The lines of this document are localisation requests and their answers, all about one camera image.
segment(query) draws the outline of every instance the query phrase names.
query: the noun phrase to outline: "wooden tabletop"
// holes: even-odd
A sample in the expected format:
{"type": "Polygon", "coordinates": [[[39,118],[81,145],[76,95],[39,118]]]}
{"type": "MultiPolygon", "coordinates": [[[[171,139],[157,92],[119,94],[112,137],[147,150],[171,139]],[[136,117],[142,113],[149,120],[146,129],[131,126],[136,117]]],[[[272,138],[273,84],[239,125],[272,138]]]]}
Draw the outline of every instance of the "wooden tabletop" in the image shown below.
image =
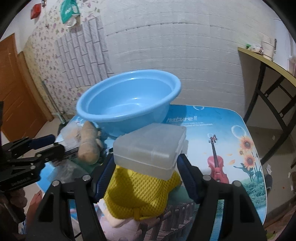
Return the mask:
{"type": "Polygon", "coordinates": [[[294,86],[296,86],[296,78],[291,75],[288,71],[286,71],[285,69],[283,69],[282,67],[280,67],[278,64],[276,64],[275,62],[272,62],[266,58],[264,58],[262,55],[254,53],[248,49],[244,49],[244,48],[237,48],[238,51],[246,53],[258,60],[260,60],[261,62],[265,63],[266,65],[268,65],[269,67],[271,67],[272,69],[274,69],[276,72],[280,73],[282,76],[284,76],[288,81],[290,81],[294,86]]]}

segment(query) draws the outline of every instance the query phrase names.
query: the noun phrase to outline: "floral wallpaper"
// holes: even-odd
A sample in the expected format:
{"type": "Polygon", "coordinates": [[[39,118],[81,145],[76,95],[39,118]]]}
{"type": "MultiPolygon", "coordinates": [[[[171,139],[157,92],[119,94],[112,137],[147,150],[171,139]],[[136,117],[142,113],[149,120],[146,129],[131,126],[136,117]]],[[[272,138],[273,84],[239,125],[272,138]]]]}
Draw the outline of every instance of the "floral wallpaper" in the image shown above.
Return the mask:
{"type": "MultiPolygon", "coordinates": [[[[39,21],[38,26],[28,38],[23,52],[32,78],[49,109],[54,112],[40,79],[45,81],[58,108],[67,114],[75,114],[78,98],[90,86],[69,89],[62,76],[62,67],[57,61],[54,43],[70,29],[61,21],[59,11],[61,2],[62,0],[58,0],[55,6],[47,10],[47,14],[39,21]]],[[[77,24],[100,15],[98,0],[86,2],[77,0],[77,4],[81,13],[77,18],[77,24]]]]}

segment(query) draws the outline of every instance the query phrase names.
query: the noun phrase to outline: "translucent plastic box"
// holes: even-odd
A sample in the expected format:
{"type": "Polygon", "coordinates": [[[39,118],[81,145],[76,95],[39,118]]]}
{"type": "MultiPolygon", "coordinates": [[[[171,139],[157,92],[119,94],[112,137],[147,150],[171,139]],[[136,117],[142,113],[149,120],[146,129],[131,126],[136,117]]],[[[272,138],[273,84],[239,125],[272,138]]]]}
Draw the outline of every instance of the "translucent plastic box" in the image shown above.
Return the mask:
{"type": "Polygon", "coordinates": [[[117,165],[163,180],[171,178],[186,138],[186,127],[153,123],[118,137],[117,165]]]}

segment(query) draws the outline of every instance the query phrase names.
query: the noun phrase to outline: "sunflower illustration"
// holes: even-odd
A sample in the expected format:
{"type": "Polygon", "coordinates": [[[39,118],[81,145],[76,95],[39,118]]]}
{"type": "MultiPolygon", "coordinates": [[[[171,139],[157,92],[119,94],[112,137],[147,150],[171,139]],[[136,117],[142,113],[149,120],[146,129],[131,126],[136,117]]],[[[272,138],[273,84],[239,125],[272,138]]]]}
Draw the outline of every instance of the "sunflower illustration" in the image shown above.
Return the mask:
{"type": "Polygon", "coordinates": [[[248,171],[250,170],[250,168],[254,168],[255,165],[255,158],[253,157],[253,155],[246,155],[244,157],[244,166],[245,168],[248,169],[248,171]]]}
{"type": "Polygon", "coordinates": [[[251,138],[244,136],[244,137],[242,137],[240,139],[240,145],[239,146],[240,146],[240,148],[242,150],[247,151],[247,150],[251,150],[253,148],[254,143],[253,143],[251,138]]]}

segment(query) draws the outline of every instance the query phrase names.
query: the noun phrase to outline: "brown plush toy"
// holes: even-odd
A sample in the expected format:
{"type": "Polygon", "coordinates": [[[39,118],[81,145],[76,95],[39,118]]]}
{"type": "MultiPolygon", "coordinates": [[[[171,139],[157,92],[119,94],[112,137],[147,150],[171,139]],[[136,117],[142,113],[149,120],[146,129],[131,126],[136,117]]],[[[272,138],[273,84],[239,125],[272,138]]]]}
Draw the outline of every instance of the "brown plush toy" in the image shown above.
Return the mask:
{"type": "Polygon", "coordinates": [[[81,141],[78,150],[78,158],[88,165],[95,164],[100,157],[100,149],[103,147],[98,137],[98,131],[93,123],[86,121],[81,129],[81,141]]]}

